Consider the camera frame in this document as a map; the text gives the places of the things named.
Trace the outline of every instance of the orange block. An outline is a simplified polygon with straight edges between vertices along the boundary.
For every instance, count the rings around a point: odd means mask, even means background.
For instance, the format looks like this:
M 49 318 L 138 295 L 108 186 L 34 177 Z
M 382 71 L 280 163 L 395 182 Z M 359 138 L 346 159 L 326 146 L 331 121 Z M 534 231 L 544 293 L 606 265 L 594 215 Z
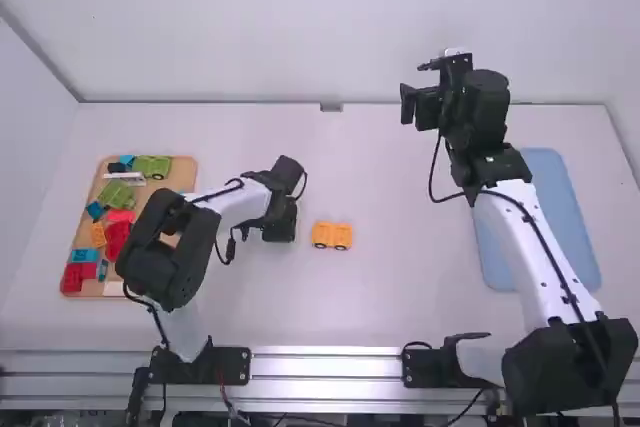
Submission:
M 353 229 L 349 224 L 316 222 L 311 230 L 311 243 L 318 249 L 347 250 L 353 245 Z
M 104 235 L 104 227 L 101 222 L 91 224 L 91 243 L 96 249 L 107 245 L 107 238 Z

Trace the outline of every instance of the orange toy car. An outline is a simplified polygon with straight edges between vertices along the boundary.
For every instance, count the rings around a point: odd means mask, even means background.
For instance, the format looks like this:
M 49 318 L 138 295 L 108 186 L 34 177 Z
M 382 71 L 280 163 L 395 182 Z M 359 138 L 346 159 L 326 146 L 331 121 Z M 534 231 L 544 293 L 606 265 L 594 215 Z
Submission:
M 316 222 L 311 231 L 311 243 L 318 249 L 333 247 L 347 250 L 353 243 L 353 232 L 349 224 Z

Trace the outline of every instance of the metal frame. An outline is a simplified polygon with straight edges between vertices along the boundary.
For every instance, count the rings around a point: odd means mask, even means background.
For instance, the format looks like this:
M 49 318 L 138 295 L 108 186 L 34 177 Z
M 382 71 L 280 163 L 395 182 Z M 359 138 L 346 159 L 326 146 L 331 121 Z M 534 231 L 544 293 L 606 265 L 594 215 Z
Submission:
M 400 348 L 252 348 L 251 380 L 228 387 L 236 407 L 248 412 L 452 415 L 475 389 L 406 389 Z M 4 368 L 0 409 L 124 410 L 133 371 L 149 352 L 0 351 Z M 161 386 L 150 386 L 144 409 L 162 408 Z M 640 417 L 640 358 L 618 397 L 621 415 Z M 483 415 L 481 398 L 469 415 Z M 225 412 L 216 386 L 168 386 L 169 411 Z M 610 408 L 576 411 L 610 417 Z

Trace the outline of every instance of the white wall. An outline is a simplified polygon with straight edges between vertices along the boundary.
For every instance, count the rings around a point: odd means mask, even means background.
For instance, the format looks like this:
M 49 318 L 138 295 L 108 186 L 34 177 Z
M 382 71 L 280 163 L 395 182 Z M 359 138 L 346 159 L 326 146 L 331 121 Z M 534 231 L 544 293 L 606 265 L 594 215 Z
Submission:
M 462 44 L 518 100 L 612 105 L 640 159 L 636 0 L 3 1 L 91 100 L 391 100 Z
M 0 302 L 20 265 L 76 108 L 73 97 L 0 19 Z

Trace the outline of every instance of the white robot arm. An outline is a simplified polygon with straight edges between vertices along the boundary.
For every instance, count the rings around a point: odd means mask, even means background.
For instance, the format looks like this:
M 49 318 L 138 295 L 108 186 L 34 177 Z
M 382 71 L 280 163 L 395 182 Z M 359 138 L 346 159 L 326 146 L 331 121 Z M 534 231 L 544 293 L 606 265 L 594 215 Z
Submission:
M 437 146 L 445 139 L 462 192 L 438 200 L 430 189 L 430 196 L 434 202 L 466 197 L 496 234 L 516 281 L 526 335 L 501 351 L 485 348 L 488 333 L 457 334 L 431 351 L 405 348 L 405 386 L 504 386 L 520 416 L 602 405 L 615 410 L 638 347 L 636 332 L 627 319 L 607 318 L 569 265 L 526 162 L 504 141 L 508 80 L 474 70 L 472 60 L 468 52 L 448 50 L 418 67 L 439 71 L 440 83 L 401 84 L 401 122 L 437 129 Z
M 235 240 L 232 236 L 224 260 L 217 245 L 219 232 L 238 229 L 244 240 L 250 228 L 258 228 L 266 242 L 295 239 L 296 201 L 302 191 L 297 197 L 293 191 L 303 176 L 302 190 L 306 172 L 295 160 L 280 156 L 271 170 L 245 172 L 220 189 L 185 196 L 159 189 L 149 198 L 116 261 L 116 272 L 125 296 L 153 314 L 163 346 L 154 349 L 149 367 L 134 374 L 127 425 L 137 424 L 149 383 L 248 382 L 249 349 L 214 346 L 192 300 L 214 249 L 224 263 L 233 260 Z M 180 238 L 175 247 L 161 238 L 176 233 Z

